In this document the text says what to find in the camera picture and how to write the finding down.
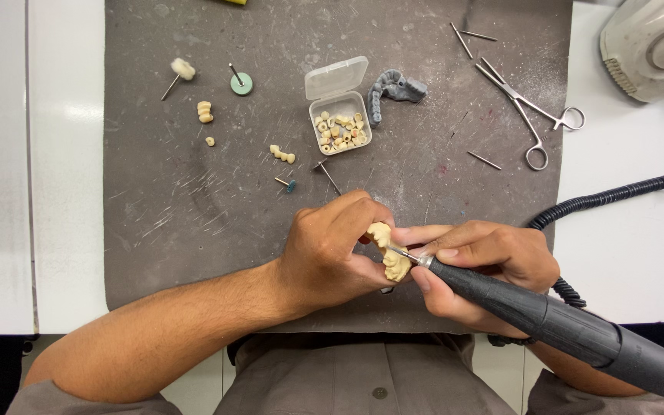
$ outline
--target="dental micromotor handpiece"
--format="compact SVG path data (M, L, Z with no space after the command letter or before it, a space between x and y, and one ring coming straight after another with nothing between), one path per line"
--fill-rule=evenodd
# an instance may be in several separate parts
M443 264L388 249L432 271L466 300L483 307L535 340L570 354L616 379L664 397L664 347L557 298Z

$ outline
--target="clear plastic container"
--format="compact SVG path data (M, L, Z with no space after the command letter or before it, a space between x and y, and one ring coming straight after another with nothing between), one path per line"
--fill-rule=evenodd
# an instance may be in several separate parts
M332 63L329 66L319 68L318 70L310 71L304 77L306 84L306 99L315 100L309 106L309 117L311 118L311 125L315 131L316 141L315 145L319 151L327 156L344 153L348 150L355 150L367 146L373 141L373 131L368 124L368 111L365 110L365 100L363 96L356 91L351 91L363 83L365 71L368 69L368 58L358 56L356 58L348 59L346 61ZM367 141L360 146L348 147L341 150L334 151L333 153L325 153L319 145L321 132L314 126L314 118L321 115L322 112L327 111L330 117L342 115L345 117L353 117L355 114L360 113L363 116L363 130L365 131Z

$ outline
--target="black wristband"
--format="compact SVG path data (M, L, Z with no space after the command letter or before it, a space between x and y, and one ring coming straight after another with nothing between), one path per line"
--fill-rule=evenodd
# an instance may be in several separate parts
M488 341L495 347L503 347L507 344L527 345L537 343L537 340L534 337L528 337L526 339L515 339L513 337L506 337L501 335L488 335Z

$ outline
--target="rubber polishing disc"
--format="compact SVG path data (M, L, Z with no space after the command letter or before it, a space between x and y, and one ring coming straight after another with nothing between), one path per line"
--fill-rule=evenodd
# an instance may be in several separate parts
M240 81L237 80L236 76L232 76L232 79L229 80L229 85L232 86L232 90L235 91L235 94L239 95L240 97L244 97L245 95L249 95L250 92L252 92L252 78L250 78L250 75L247 75L244 72L240 72L237 75L240 76L240 79L243 81L244 85L240 85Z

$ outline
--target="container lid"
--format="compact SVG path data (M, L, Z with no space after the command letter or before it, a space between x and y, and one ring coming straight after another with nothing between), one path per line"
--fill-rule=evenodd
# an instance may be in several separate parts
M318 100L354 90L363 83L367 69L368 58L358 56L310 71L304 77L306 99Z

